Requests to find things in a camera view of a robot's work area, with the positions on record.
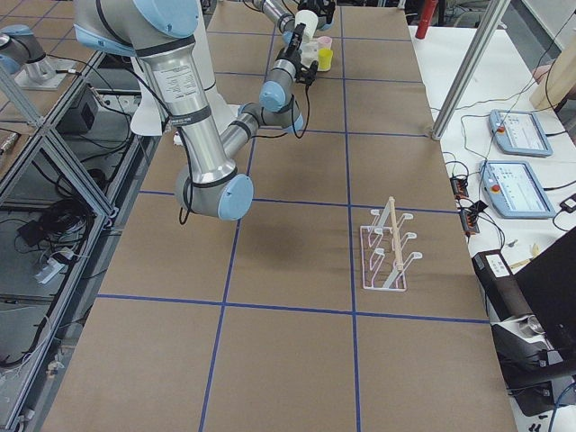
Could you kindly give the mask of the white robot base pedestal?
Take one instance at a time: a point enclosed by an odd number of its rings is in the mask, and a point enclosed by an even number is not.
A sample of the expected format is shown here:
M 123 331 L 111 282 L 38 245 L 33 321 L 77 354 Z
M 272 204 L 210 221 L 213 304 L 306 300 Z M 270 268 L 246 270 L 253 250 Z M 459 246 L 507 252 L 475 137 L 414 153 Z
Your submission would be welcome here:
M 152 21 L 171 31 L 172 40 L 147 57 L 130 59 L 139 79 L 141 101 L 130 128 L 142 136 L 160 136 L 168 118 L 211 111 L 218 133 L 236 119 L 234 107 L 219 93 L 213 73 L 200 1 L 146 1 Z

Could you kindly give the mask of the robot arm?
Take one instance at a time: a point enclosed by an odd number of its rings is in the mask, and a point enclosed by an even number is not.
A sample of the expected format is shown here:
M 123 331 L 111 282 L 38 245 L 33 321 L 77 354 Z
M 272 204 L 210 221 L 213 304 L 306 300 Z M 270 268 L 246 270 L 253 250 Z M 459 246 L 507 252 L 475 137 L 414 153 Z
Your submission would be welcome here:
M 236 114 L 218 94 L 198 1 L 76 1 L 77 40 L 92 50 L 137 60 L 139 81 L 155 98 L 161 121 L 180 137 L 187 165 L 176 181 L 183 210 L 224 221 L 242 218 L 254 196 L 252 180 L 234 156 L 259 128 L 275 126 L 301 137 L 307 119 L 293 84 L 310 86 L 318 63 L 302 64 L 301 45 L 333 23 L 333 1 L 300 1 L 296 13 L 280 1 L 255 1 L 286 40 L 256 103 Z
M 269 18 L 280 32 L 292 31 L 296 27 L 296 14 L 301 11 L 314 13 L 318 18 L 316 29 L 328 30 L 332 23 L 336 10 L 335 1 L 303 0 L 295 1 L 296 9 L 292 11 L 285 1 L 242 1 L 246 7 L 258 11 Z

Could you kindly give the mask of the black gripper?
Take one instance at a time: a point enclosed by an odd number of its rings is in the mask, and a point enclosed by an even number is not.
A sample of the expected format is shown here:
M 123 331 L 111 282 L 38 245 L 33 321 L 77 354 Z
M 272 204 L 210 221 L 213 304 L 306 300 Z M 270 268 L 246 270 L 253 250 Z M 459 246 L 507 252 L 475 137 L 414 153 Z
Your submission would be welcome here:
M 301 61 L 301 44 L 305 36 L 305 24 L 297 24 L 292 32 L 292 37 L 288 42 L 288 45 L 280 50 L 278 54 L 278 59 L 288 60 L 288 61 Z
M 336 2 L 334 0 L 301 0 L 299 10 L 314 12 L 319 19 L 317 29 L 328 30 L 333 24 Z

